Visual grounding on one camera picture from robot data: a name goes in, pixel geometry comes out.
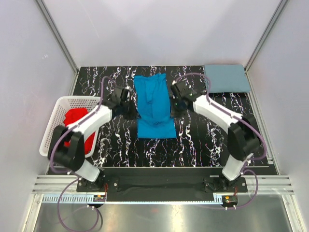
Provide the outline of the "red t-shirt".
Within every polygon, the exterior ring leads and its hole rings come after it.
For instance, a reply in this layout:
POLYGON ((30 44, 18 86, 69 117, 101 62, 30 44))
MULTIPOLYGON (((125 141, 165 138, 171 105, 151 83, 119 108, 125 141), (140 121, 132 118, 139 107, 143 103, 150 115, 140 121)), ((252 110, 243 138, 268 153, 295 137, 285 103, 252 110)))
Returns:
MULTIPOLYGON (((69 124, 76 122, 85 115, 88 114, 86 108, 74 108, 70 109, 65 114, 65 119, 63 121, 64 126, 67 127, 69 124)), ((95 149, 95 140, 97 138, 97 132, 92 133, 84 142, 84 154, 85 157, 91 157, 95 149)))

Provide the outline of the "right aluminium frame post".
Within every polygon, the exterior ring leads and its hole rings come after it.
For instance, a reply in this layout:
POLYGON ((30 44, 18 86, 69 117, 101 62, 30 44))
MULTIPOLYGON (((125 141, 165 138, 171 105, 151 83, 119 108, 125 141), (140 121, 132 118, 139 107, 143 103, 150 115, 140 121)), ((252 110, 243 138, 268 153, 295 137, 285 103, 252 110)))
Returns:
POLYGON ((276 7, 272 17, 270 18, 265 30, 263 31, 257 45, 255 46, 253 53, 251 54, 246 66, 244 68, 246 74, 249 72, 249 69, 251 68, 251 66, 253 65, 257 56, 259 55, 263 45, 267 41, 271 32, 273 31, 277 21, 279 20, 282 12, 284 11, 284 9, 285 9, 285 7, 287 6, 288 3, 289 3, 289 0, 280 0, 278 6, 276 7))

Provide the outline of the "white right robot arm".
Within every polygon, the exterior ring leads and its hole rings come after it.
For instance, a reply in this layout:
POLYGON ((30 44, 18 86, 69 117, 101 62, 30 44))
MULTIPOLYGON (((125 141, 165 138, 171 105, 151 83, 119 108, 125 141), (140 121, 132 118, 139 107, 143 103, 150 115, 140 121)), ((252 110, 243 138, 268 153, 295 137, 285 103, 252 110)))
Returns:
POLYGON ((219 186, 223 191, 236 187, 236 179, 241 175, 247 162, 261 145, 254 116, 244 117, 212 100, 208 95, 196 92, 184 81, 174 81, 170 86, 173 96, 171 117, 181 117, 189 110, 208 118, 227 134, 229 157, 222 170, 219 186))

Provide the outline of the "white plastic laundry basket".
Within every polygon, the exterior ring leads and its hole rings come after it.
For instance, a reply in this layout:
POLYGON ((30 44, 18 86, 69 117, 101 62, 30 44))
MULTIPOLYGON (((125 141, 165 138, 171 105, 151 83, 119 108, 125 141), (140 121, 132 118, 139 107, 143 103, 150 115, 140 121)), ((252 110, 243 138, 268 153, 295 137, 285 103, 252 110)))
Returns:
POLYGON ((47 157, 49 146, 51 143, 54 128, 58 125, 64 125, 65 114, 75 108, 86 108, 88 112, 92 111, 100 97, 94 96, 64 96, 56 101, 49 122, 47 124, 40 148, 39 153, 43 157, 47 157))

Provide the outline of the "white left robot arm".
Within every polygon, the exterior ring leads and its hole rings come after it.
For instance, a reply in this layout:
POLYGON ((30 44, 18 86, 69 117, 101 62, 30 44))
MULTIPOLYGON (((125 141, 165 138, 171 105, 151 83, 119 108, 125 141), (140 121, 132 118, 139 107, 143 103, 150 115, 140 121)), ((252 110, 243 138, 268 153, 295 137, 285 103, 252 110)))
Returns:
POLYGON ((126 120, 140 118, 131 87, 116 86, 107 99, 100 98, 94 109, 81 119, 66 127, 56 126, 47 156, 51 167, 54 163, 59 164, 86 179, 93 191, 100 191, 104 187, 104 173, 86 160, 84 143, 101 126, 117 116, 123 116, 126 120))

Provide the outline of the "aluminium frame post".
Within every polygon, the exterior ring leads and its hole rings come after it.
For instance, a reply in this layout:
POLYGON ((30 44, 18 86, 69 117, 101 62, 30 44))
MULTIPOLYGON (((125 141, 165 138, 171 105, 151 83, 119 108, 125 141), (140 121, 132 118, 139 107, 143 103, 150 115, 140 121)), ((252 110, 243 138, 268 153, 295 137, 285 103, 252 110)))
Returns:
POLYGON ((263 31, 257 45, 255 46, 253 53, 251 54, 246 66, 244 68, 246 74, 249 72, 249 69, 251 68, 251 66, 253 65, 257 56, 259 55, 263 45, 267 41, 271 32, 273 31, 277 21, 279 20, 282 12, 284 11, 284 9, 285 9, 285 7, 287 6, 288 3, 289 3, 289 0, 280 0, 278 6, 276 7, 272 17, 270 18, 265 30, 263 31))
POLYGON ((42 16, 44 17, 52 35, 54 36, 60 50, 62 51, 66 61, 68 62, 70 68, 72 69, 72 71, 77 74, 79 71, 78 66, 76 65, 72 55, 70 54, 63 38, 60 35, 60 32, 47 8, 47 6, 45 5, 43 0, 34 0, 34 2, 36 3, 39 11, 41 12, 42 16))

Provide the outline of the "aluminium front rail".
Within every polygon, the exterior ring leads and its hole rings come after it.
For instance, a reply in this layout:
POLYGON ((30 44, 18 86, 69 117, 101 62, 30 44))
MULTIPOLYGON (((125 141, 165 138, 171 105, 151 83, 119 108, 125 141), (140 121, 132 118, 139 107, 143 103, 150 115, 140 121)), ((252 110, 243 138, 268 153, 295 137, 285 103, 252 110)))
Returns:
POLYGON ((126 184, 115 177, 109 178, 106 188, 93 191, 73 176, 40 175, 32 193, 42 195, 45 203, 222 205, 232 203, 231 198, 239 199, 242 195, 292 195, 294 191, 287 176, 255 178, 247 175, 237 187, 211 192, 203 181, 143 187, 126 184))

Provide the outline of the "bright blue t-shirt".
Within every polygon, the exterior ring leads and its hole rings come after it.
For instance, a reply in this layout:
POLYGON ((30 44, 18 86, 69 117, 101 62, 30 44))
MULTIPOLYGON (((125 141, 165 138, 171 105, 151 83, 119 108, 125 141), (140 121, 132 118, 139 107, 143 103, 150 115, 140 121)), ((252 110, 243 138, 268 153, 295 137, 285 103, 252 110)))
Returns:
POLYGON ((174 120, 170 117, 170 99, 166 74, 135 76, 137 110, 140 114, 139 139, 175 139, 174 120))

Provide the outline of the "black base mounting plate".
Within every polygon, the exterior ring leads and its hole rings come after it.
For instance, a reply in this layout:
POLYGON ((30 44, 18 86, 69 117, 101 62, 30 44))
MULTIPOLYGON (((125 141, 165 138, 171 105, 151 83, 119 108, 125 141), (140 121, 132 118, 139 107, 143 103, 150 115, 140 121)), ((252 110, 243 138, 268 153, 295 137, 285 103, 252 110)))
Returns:
POLYGON ((220 167, 107 167, 103 172, 101 187, 82 179, 77 191, 107 193, 110 203, 206 202, 213 200, 214 194, 248 192, 244 177, 221 187, 220 167))

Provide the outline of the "left aluminium frame post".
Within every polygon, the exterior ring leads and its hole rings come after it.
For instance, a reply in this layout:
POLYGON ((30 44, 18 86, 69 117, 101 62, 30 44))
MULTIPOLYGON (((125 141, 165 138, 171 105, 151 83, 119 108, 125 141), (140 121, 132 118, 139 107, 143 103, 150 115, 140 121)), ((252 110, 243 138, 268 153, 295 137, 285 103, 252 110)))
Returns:
POLYGON ((76 65, 72 55, 70 54, 63 38, 60 35, 60 32, 47 8, 47 6, 45 5, 43 0, 34 0, 34 2, 36 3, 39 11, 41 12, 42 16, 44 17, 52 35, 54 36, 60 50, 62 51, 66 61, 68 62, 70 68, 72 69, 72 71, 77 74, 79 71, 78 66, 76 65))

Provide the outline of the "folded light blue t-shirt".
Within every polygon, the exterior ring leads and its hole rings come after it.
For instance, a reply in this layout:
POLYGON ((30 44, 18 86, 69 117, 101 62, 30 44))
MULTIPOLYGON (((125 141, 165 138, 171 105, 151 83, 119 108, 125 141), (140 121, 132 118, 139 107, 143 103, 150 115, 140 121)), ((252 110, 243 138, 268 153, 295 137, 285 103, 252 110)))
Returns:
POLYGON ((249 93, 251 87, 241 64, 208 64, 204 73, 211 82, 210 93, 249 93))

